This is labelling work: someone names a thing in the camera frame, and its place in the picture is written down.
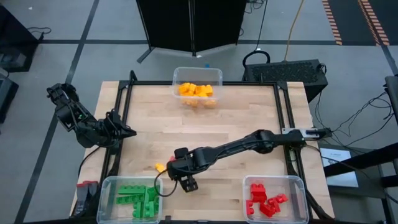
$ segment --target gray floor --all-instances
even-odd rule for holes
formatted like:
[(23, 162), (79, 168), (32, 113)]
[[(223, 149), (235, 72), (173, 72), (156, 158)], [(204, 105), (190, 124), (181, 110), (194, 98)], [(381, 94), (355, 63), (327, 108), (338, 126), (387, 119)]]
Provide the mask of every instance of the gray floor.
[[(49, 26), (46, 39), (80, 39), (94, 0), (3, 0), (2, 3), (26, 26)], [(299, 0), (270, 0), (262, 30), (262, 40), (286, 40)], [(241, 39), (257, 39), (262, 10), (245, 14)], [(135, 1), (99, 0), (88, 33), (88, 39), (145, 39)], [(333, 40), (321, 0), (306, 1), (297, 20), (294, 40)], [(168, 50), (155, 49), (141, 64), (136, 60), (147, 45), (86, 44), (81, 53), (72, 84), (83, 104), (94, 112), (102, 81), (127, 79), (134, 70), (140, 80), (171, 80), (176, 67), (220, 68), (225, 80), (240, 80), (241, 61), (255, 45), (229, 46), (219, 52), (203, 52), (192, 58)], [(268, 51), (272, 62), (283, 60), (285, 45), (260, 45)], [(54, 106), (45, 97), (45, 89), (64, 82), (77, 45), (42, 44), (37, 49), (30, 71), (12, 73), (10, 78), (20, 85), (9, 116), (0, 126), (0, 223), (15, 220), (33, 168), (49, 128)], [(398, 47), (389, 47), (398, 58)], [(369, 99), (384, 91), (384, 77), (393, 75), (380, 47), (347, 47), (337, 45), (291, 45), (288, 60), (319, 58), (328, 67), (329, 85), (322, 94), (320, 113), (332, 128), (355, 113)], [(254, 56), (248, 63), (261, 63)], [(310, 104), (312, 115), (317, 99)], [(338, 134), (343, 143), (371, 133), (381, 127), (387, 109), (367, 108), (351, 128), (351, 137)], [(354, 144), (377, 148), (394, 140), (397, 124), (392, 120), (381, 132)], [(67, 218), (75, 190), (78, 165), (83, 149), (73, 133), (57, 126), (37, 182), (25, 222)], [(391, 166), (385, 168), (391, 174)], [(397, 190), (392, 195), (398, 197)], [(332, 195), (336, 217), (346, 221), (376, 222), (384, 215), (379, 200)]]

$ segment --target clear plastic container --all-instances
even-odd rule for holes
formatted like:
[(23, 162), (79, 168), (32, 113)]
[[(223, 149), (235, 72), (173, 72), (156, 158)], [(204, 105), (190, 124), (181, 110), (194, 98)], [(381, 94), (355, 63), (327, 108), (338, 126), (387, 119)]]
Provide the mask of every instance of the clear plastic container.
[[(199, 96), (181, 96), (178, 88), (183, 83), (211, 85), (211, 87), (213, 88), (213, 96), (209, 96), (207, 98)], [(183, 104), (186, 104), (187, 102), (198, 101), (197, 106), (214, 108), (218, 104), (218, 100), (222, 97), (222, 89), (223, 72), (218, 68), (178, 67), (174, 70), (173, 96), (180, 99), (181, 103)]]
[[(134, 218), (132, 204), (116, 204), (118, 190), (122, 185), (145, 185), (154, 186), (155, 177), (107, 177), (101, 188), (101, 197), (99, 199), (97, 222), (99, 224), (113, 223), (158, 223), (162, 218), (163, 198), (159, 197), (159, 212), (153, 218)], [(158, 178), (156, 185), (160, 185), (160, 192), (163, 192), (162, 179)]]
[[(263, 184), (266, 188), (267, 199), (278, 194), (285, 194), (287, 202), (280, 203), (280, 212), (271, 218), (264, 215), (259, 207), (260, 203), (253, 203), (253, 215), (246, 213), (246, 200), (251, 200), (251, 184)], [(247, 175), (243, 179), (243, 215), (248, 223), (308, 223), (308, 207), (305, 199), (304, 183), (300, 177)]]

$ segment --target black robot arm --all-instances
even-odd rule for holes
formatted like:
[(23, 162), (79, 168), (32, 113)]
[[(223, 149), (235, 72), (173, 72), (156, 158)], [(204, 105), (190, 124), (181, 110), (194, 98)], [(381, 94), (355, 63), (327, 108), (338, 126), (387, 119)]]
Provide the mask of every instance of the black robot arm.
[(114, 110), (105, 114), (105, 119), (96, 120), (80, 103), (75, 87), (71, 84), (55, 84), (47, 88), (47, 97), (56, 105), (55, 114), (62, 126), (74, 130), (77, 141), (83, 147), (112, 147), (118, 140), (137, 133), (122, 123)]
[(198, 184), (192, 177), (207, 170), (218, 159), (235, 155), (246, 150), (267, 154), (277, 146), (303, 147), (305, 138), (299, 130), (287, 134), (274, 134), (268, 130), (257, 130), (242, 139), (218, 147), (199, 147), (188, 151), (187, 148), (174, 151), (175, 161), (167, 163), (167, 173), (172, 180), (179, 181), (186, 192), (198, 189)]

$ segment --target butcher block tabletop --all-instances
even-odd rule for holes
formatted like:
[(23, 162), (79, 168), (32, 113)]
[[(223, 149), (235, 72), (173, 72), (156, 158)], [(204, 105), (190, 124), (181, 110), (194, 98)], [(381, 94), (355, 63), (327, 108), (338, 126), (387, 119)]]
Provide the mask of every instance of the butcher block tabletop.
[[(103, 82), (95, 118), (104, 118), (114, 107), (119, 82)], [(290, 104), (296, 128), (311, 128), (303, 83), (288, 83)], [(166, 165), (174, 150), (219, 146), (245, 137), (258, 129), (280, 134), (274, 90), (271, 86), (223, 86), (223, 97), (214, 109), (190, 108), (171, 94), (167, 85), (134, 85), (127, 125), (137, 136), (123, 140), (120, 176), (156, 176), (155, 164)], [(281, 102), (284, 102), (280, 91)], [(120, 112), (123, 112), (124, 91)], [(287, 125), (287, 113), (282, 103)], [(307, 144), (318, 147), (316, 142)], [(96, 148), (87, 149), (85, 155)], [(105, 149), (100, 149), (83, 164), (78, 183), (100, 180)], [(303, 148), (303, 168), (307, 187), (327, 214), (334, 217), (319, 152)], [(243, 217), (242, 181), (245, 175), (287, 175), (283, 147), (269, 154), (245, 151), (218, 160), (208, 170), (194, 175), (199, 189), (185, 193), (180, 185), (164, 198), (163, 216), (173, 220), (234, 220)], [(167, 174), (161, 176), (164, 194), (174, 187)]]

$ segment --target red lego brick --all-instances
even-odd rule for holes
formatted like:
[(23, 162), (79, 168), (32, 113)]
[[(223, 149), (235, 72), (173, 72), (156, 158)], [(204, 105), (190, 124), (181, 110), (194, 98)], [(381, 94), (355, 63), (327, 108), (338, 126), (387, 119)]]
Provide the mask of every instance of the red lego brick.
[(288, 201), (288, 198), (284, 194), (279, 194), (275, 198), (278, 203), (283, 203)]
[(264, 203), (267, 200), (266, 189), (262, 184), (252, 184), (250, 187), (253, 202)]
[(260, 202), (260, 203), (265, 203), (267, 200), (267, 196), (263, 195), (263, 196), (254, 196), (252, 195), (252, 201), (253, 202)]
[(270, 206), (270, 205), (266, 205), (264, 203), (260, 203), (260, 211), (265, 214), (266, 216), (268, 216), (269, 218), (271, 218), (276, 210), (274, 207)]
[(275, 208), (275, 212), (280, 212), (279, 203), (275, 198), (268, 199), (268, 204)]
[(254, 214), (254, 209), (252, 208), (253, 202), (250, 200), (246, 200), (246, 214), (247, 215), (253, 215)]

